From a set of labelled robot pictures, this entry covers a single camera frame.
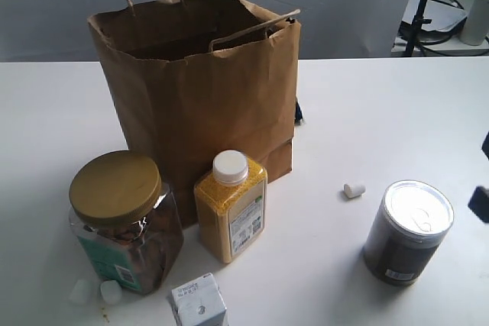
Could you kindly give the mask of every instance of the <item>small carton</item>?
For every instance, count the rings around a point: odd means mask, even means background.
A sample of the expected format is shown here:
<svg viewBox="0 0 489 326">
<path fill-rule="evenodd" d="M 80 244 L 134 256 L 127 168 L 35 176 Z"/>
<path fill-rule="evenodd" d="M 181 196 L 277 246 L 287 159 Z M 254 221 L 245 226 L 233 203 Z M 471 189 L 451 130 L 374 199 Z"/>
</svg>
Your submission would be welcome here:
<svg viewBox="0 0 489 326">
<path fill-rule="evenodd" d="M 211 273 L 171 291 L 178 326 L 228 326 L 226 306 Z"/>
</svg>

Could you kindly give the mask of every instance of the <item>tin can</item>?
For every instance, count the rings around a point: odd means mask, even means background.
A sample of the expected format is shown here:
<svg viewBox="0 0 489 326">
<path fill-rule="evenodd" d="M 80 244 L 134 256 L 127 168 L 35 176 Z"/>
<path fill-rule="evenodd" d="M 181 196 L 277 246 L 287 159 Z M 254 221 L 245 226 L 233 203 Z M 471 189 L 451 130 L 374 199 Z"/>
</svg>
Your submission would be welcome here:
<svg viewBox="0 0 489 326">
<path fill-rule="evenodd" d="M 399 181 L 382 198 L 364 260 L 379 279 L 395 286 L 413 284 L 453 223 L 453 208 L 434 187 Z"/>
</svg>

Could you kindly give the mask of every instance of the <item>white table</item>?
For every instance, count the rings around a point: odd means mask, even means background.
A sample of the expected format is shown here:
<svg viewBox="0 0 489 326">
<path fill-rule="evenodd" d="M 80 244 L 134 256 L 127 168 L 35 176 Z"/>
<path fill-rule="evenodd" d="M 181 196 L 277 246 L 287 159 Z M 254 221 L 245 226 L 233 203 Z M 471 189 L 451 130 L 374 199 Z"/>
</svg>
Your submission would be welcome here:
<svg viewBox="0 0 489 326">
<path fill-rule="evenodd" d="M 210 271 L 231 326 L 487 324 L 489 228 L 467 203 L 489 184 L 488 75 L 485 58 L 301 61 L 306 124 L 293 172 L 269 187 L 261 238 L 223 266 L 190 228 L 160 290 L 80 308 L 70 290 L 96 276 L 68 228 L 68 188 L 84 163 L 125 148 L 104 76 L 98 63 L 0 64 L 1 323 L 172 325 L 170 289 Z M 408 289 L 378 281 L 359 257 L 399 179 L 431 183 L 455 208 Z M 345 202 L 343 183 L 358 181 L 364 197 Z"/>
<path fill-rule="evenodd" d="M 464 7 L 467 13 L 469 13 L 472 5 L 474 4 L 474 0 L 458 0 L 458 1 Z M 475 55 L 475 54 L 483 53 L 489 48 L 486 41 L 484 41 L 481 45 L 478 46 L 464 44 L 458 39 L 458 35 L 455 35 L 454 37 L 444 42 L 443 44 L 431 45 L 427 47 L 429 49 L 439 51 L 441 53 L 447 53 L 448 55 L 456 55 L 456 56 Z M 405 49 L 406 49 L 406 41 L 402 40 L 400 37 L 396 37 L 395 44 L 394 47 L 392 48 L 390 55 L 395 57 L 402 56 Z M 418 48 L 415 48 L 415 50 L 413 51 L 413 56 L 422 56 Z M 428 51 L 427 56 L 438 56 L 438 55 L 434 53 L 430 53 Z"/>
</svg>

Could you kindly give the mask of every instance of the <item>pull-tab lid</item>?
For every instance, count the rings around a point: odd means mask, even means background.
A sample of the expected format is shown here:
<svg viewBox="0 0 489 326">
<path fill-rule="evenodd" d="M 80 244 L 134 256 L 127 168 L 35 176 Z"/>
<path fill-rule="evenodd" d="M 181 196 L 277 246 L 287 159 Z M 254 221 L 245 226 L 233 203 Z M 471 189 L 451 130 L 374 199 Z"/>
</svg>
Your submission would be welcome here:
<svg viewBox="0 0 489 326">
<path fill-rule="evenodd" d="M 453 209 L 437 189 L 419 181 L 399 181 L 387 188 L 383 205 L 390 219 L 414 237 L 436 237 L 453 223 Z"/>
<path fill-rule="evenodd" d="M 70 186 L 79 218 L 94 227 L 121 227 L 143 218 L 157 202 L 161 178 L 156 163 L 128 150 L 87 163 Z"/>
<path fill-rule="evenodd" d="M 214 179 L 224 186 L 236 186 L 248 177 L 248 159 L 237 150 L 225 150 L 214 158 Z"/>
</svg>

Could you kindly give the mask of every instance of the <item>nuts in jar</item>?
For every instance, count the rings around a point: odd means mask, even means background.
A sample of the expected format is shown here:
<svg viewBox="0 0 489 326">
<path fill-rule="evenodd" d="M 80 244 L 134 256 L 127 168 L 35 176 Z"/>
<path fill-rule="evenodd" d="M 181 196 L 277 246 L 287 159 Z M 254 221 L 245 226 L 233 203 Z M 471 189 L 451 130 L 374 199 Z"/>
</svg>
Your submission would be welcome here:
<svg viewBox="0 0 489 326">
<path fill-rule="evenodd" d="M 165 279 L 183 244 L 170 187 L 139 153 L 107 153 L 70 186 L 70 224 L 102 279 L 147 294 Z"/>
</svg>

